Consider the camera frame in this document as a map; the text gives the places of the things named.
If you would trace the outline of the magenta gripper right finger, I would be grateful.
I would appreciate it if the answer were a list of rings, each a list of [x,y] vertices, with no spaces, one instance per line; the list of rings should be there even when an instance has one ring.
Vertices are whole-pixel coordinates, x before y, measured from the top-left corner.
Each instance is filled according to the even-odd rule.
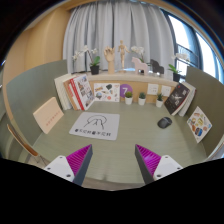
[[[160,156],[136,144],[135,156],[145,184],[152,183],[182,169],[169,155]]]

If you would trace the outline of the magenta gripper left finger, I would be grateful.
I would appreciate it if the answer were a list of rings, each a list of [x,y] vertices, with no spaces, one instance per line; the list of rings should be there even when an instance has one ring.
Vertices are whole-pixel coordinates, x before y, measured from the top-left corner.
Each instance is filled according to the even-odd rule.
[[[59,155],[44,170],[81,186],[92,155],[92,145],[87,145],[68,156]]]

